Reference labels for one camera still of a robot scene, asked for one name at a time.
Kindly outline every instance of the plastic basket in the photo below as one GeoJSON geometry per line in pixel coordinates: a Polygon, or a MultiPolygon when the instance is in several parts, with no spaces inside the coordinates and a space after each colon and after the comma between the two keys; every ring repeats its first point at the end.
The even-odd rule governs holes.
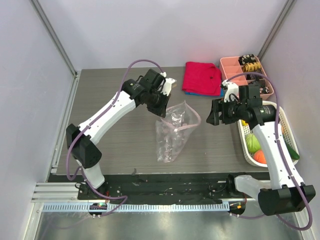
{"type": "MultiPolygon", "coordinates": [[[[274,102],[271,102],[271,101],[263,101],[263,105],[273,105],[275,108],[277,107],[277,104],[274,102]]],[[[288,119],[287,119],[286,114],[285,114],[284,110],[282,109],[282,107],[280,107],[279,119],[280,119],[280,124],[283,126],[284,140],[296,151],[297,154],[299,154],[294,135],[291,131],[288,119]]],[[[239,129],[242,150],[243,150],[245,160],[253,166],[267,168],[268,167],[267,164],[263,164],[263,163],[255,161],[253,159],[254,155],[252,153],[249,153],[249,151],[248,151],[247,144],[246,144],[246,136],[248,134],[252,134],[252,131],[250,130],[249,126],[248,125],[242,126],[241,120],[239,120],[238,121],[238,129],[239,129]]],[[[297,164],[297,162],[298,162],[298,160],[294,160],[293,164],[295,165],[295,164],[297,164]]]]}

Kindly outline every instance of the folded cloth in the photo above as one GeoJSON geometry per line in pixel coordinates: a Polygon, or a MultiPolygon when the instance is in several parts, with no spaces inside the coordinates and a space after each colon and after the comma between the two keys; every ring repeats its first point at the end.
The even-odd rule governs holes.
{"type": "Polygon", "coordinates": [[[213,63],[188,61],[185,64],[182,90],[198,95],[221,95],[221,71],[213,63]]]}
{"type": "MultiPolygon", "coordinates": [[[[203,95],[203,94],[197,94],[197,93],[187,92],[187,91],[185,91],[184,93],[187,94],[187,95],[196,95],[196,96],[212,97],[212,95],[203,95]]],[[[225,95],[225,92],[224,92],[224,90],[221,88],[220,95],[219,95],[218,97],[223,97],[224,95],[225,95]]]]}

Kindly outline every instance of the gray wood surface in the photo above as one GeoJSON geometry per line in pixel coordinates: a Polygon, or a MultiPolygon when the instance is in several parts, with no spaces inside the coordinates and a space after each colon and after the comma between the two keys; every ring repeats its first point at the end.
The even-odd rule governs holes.
{"type": "MultiPolygon", "coordinates": [[[[133,68],[127,79],[137,79],[149,68],[133,68]]],[[[177,80],[177,87],[171,92],[168,107],[184,100],[202,118],[200,126],[193,131],[184,149],[174,162],[157,162],[155,123],[158,116],[150,113],[145,105],[140,105],[119,120],[98,143],[102,152],[100,166],[103,174],[137,173],[226,173],[262,172],[267,168],[255,167],[246,162],[237,124],[212,126],[206,123],[211,109],[211,97],[186,95],[182,90],[184,67],[165,67],[170,78],[177,80]]],[[[122,76],[123,68],[88,69],[81,72],[75,95],[70,123],[78,125],[114,96],[122,76]]],[[[66,143],[57,174],[66,174],[66,143]]],[[[70,161],[73,173],[77,167],[74,159],[70,161]]]]}

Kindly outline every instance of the green vegetable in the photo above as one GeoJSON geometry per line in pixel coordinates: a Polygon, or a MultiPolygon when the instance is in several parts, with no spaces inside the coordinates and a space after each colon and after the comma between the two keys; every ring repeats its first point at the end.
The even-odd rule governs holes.
{"type": "Polygon", "coordinates": [[[251,154],[254,154],[261,149],[258,139],[253,133],[250,133],[245,137],[245,143],[249,153],[251,154]]]}
{"type": "Polygon", "coordinates": [[[288,149],[291,159],[299,160],[300,159],[299,154],[289,145],[289,143],[287,143],[286,141],[284,142],[285,142],[286,148],[288,149]]]}

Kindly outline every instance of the blue cloth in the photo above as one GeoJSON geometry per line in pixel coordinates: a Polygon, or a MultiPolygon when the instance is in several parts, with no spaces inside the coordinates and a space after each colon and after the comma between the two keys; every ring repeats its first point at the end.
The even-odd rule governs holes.
{"type": "Polygon", "coordinates": [[[224,90],[221,88],[220,90],[220,95],[219,96],[211,96],[211,95],[202,95],[202,94],[197,94],[197,93],[193,93],[193,92],[184,92],[187,95],[196,95],[196,96],[204,96],[204,97],[223,97],[225,95],[224,90]]]}

